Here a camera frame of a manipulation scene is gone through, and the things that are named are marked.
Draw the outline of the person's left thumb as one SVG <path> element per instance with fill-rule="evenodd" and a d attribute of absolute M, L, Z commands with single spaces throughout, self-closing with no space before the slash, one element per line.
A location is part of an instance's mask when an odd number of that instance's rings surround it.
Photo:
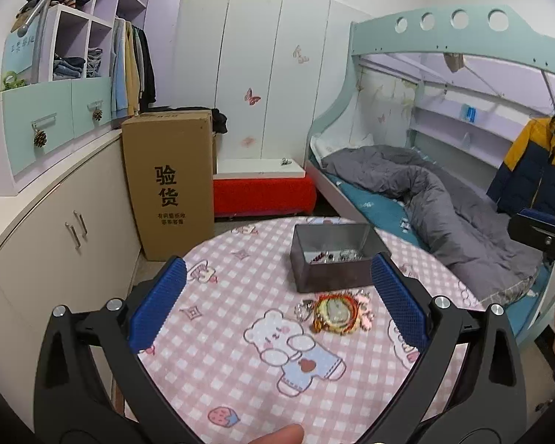
<path fill-rule="evenodd" d="M 292 424 L 268 435 L 258 437 L 249 444 L 302 444 L 304 442 L 304 428 L 299 424 Z"/>

